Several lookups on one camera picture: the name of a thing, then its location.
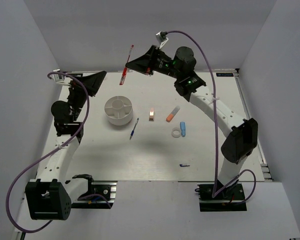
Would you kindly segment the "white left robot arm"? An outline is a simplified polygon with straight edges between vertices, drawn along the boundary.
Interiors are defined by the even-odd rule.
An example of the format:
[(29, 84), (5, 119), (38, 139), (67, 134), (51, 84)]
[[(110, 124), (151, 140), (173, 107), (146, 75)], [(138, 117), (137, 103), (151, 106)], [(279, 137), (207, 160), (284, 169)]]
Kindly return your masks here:
[(96, 187), (89, 174), (67, 179), (73, 155), (84, 135), (84, 122), (77, 119), (89, 97), (94, 97), (106, 77), (106, 71), (80, 76), (69, 82), (67, 100), (51, 106), (56, 130), (55, 151), (48, 156), (44, 170), (25, 187), (29, 214), (33, 220), (67, 220), (73, 202), (95, 196)]

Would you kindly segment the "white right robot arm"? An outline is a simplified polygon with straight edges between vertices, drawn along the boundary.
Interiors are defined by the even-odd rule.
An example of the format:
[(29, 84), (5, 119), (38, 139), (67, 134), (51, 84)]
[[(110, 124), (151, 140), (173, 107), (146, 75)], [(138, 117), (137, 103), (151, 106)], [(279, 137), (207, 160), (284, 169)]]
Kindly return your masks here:
[(215, 152), (222, 153), (222, 166), (215, 164), (212, 197), (226, 200), (234, 193), (242, 175), (242, 166), (257, 146), (258, 123), (234, 113), (210, 91), (206, 82), (195, 73), (196, 59), (191, 48), (179, 47), (173, 58), (152, 45), (142, 56), (126, 63), (126, 68), (144, 75), (155, 72), (175, 79), (177, 93), (198, 107), (213, 122)]

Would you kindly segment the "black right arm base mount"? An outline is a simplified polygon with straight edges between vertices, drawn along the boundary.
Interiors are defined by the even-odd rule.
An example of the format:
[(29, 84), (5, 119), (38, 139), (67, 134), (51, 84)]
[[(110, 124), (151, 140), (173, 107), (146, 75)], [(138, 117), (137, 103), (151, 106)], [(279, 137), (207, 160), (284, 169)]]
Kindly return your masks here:
[(200, 212), (246, 212), (245, 193), (241, 183), (212, 197), (213, 184), (199, 184), (194, 190), (199, 199)]

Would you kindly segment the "blue ballpoint pen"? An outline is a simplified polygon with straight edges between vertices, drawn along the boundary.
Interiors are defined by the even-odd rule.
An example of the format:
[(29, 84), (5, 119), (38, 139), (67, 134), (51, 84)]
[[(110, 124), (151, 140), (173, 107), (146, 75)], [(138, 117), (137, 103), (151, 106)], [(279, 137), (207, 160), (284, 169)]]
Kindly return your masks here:
[(138, 125), (138, 122), (139, 122), (139, 117), (136, 119), (136, 121), (135, 121), (135, 124), (134, 124), (134, 126), (133, 126), (133, 129), (132, 129), (132, 131), (131, 131), (131, 133), (130, 133), (130, 136), (129, 136), (129, 140), (131, 140), (132, 139), (132, 137), (133, 137), (133, 135), (134, 135), (134, 133), (135, 133), (135, 129), (136, 129), (136, 127), (137, 127), (137, 125)]

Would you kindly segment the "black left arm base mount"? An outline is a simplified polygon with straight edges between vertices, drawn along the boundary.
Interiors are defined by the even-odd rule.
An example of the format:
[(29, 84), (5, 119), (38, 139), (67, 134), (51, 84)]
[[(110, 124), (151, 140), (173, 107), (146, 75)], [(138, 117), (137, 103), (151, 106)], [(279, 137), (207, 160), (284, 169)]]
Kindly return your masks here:
[(111, 209), (117, 182), (94, 180), (89, 174), (77, 174), (66, 180), (65, 189), (72, 209)]

